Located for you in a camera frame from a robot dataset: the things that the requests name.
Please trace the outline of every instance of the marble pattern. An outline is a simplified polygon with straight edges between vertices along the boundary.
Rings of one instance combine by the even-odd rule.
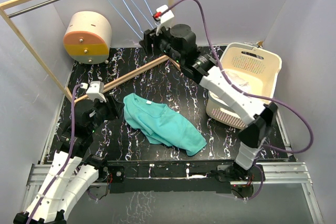
[[[219,55],[225,47],[216,47]],[[208,47],[200,50],[209,52]],[[142,48],[111,49],[110,62],[99,65],[80,65],[75,62],[70,77],[69,88],[76,84],[100,80],[110,82],[129,71],[138,68],[157,56],[147,56]],[[194,81],[183,76],[169,61],[140,74],[132,80],[110,91],[118,101],[130,93],[156,103],[166,103],[171,109],[186,117],[207,141],[207,145],[193,157],[188,157],[185,150],[164,145],[151,145],[139,130],[132,129],[123,119],[105,122],[93,135],[94,143],[87,153],[116,160],[188,160],[188,159],[234,159],[238,154],[238,130],[209,118],[206,114],[207,91]],[[84,91],[77,91],[76,97]],[[46,161],[53,159],[55,145],[59,140],[65,121],[70,118],[70,102],[65,100],[50,155]],[[276,147],[284,148],[279,127],[274,126],[266,139]],[[287,154],[273,150],[262,150],[261,158],[287,158]]]

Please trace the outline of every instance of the teal shirt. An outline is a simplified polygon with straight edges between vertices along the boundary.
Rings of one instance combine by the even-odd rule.
[[[206,141],[200,132],[166,104],[154,103],[136,94],[124,97],[124,117],[134,129],[140,129],[151,144],[185,149],[188,156],[199,152]]]

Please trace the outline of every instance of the purple cable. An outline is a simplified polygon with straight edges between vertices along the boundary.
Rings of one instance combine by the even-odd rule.
[[[69,160],[71,158],[71,154],[72,154],[72,149],[73,149],[73,144],[75,143],[75,95],[76,95],[76,91],[79,87],[81,87],[81,84],[78,84],[74,87],[73,91],[72,91],[72,99],[71,99],[71,140],[70,140],[70,149],[69,149],[69,154],[67,159],[65,160],[64,165],[61,167],[61,169],[58,171],[58,173],[56,174],[56,176],[54,176],[52,178],[52,180],[50,181],[50,183],[47,185],[46,189],[43,192],[43,195],[46,195],[47,192],[49,191],[49,189],[51,188],[51,186],[53,185],[53,183],[55,182],[55,180],[57,179],[57,177],[64,171],[64,169],[67,167]],[[34,214],[37,211],[37,208],[39,207],[39,205],[41,204],[43,200],[43,197],[40,197],[40,199],[38,200],[38,202],[36,203],[34,209],[32,210],[32,212],[30,213],[30,216],[27,220],[26,224],[29,224],[30,221],[32,220]]]
[[[160,16],[162,16],[163,14],[165,14],[166,12],[170,11],[172,8],[174,8],[176,5],[178,5],[179,3],[183,2],[185,0],[180,0],[180,1],[177,1],[175,4],[173,4],[172,6],[170,6],[167,10],[165,10],[164,12],[162,12],[160,14]],[[284,150],[284,149],[281,149],[281,148],[277,148],[277,147],[274,147],[272,145],[268,145],[268,144],[264,144],[262,145],[262,147],[268,147],[268,148],[272,148],[276,151],[279,151],[279,152],[286,152],[286,153],[293,153],[293,154],[297,154],[297,153],[302,153],[302,152],[305,152],[306,150],[308,150],[312,145],[313,145],[313,142],[314,142],[314,134],[313,134],[313,130],[310,126],[310,124],[308,123],[308,121],[298,112],[296,111],[294,108],[292,108],[291,106],[285,104],[284,102],[281,102],[277,99],[274,99],[274,98],[269,98],[269,97],[263,97],[261,95],[255,95],[255,94],[249,94],[249,93],[245,93],[243,90],[241,90],[240,88],[236,87],[231,81],[230,79],[228,78],[228,76],[226,75],[224,69],[223,69],[223,66],[221,64],[221,61],[219,60],[219,57],[216,53],[216,51],[214,50],[214,47],[209,39],[209,34],[208,34],[208,28],[206,26],[206,21],[205,21],[205,17],[204,17],[204,12],[203,12],[203,8],[201,6],[201,3],[198,1],[198,0],[193,0],[197,3],[198,7],[199,7],[199,10],[201,11],[201,16],[202,16],[202,21],[203,21],[203,25],[204,25],[204,30],[205,30],[205,36],[206,36],[206,39],[209,43],[209,46],[211,48],[211,51],[212,51],[212,54],[214,55],[216,61],[217,61],[217,65],[224,77],[224,79],[236,90],[238,91],[239,93],[242,93],[243,95],[247,96],[247,97],[252,97],[252,98],[258,98],[258,99],[264,99],[264,100],[268,100],[268,101],[272,101],[272,102],[275,102],[275,103],[278,103],[286,108],[288,108],[290,111],[292,111],[295,115],[298,116],[298,118],[306,125],[308,131],[309,131],[309,134],[310,134],[310,141],[309,141],[309,144],[307,145],[307,147],[303,148],[302,150],[299,150],[299,151],[288,151],[288,150]]]

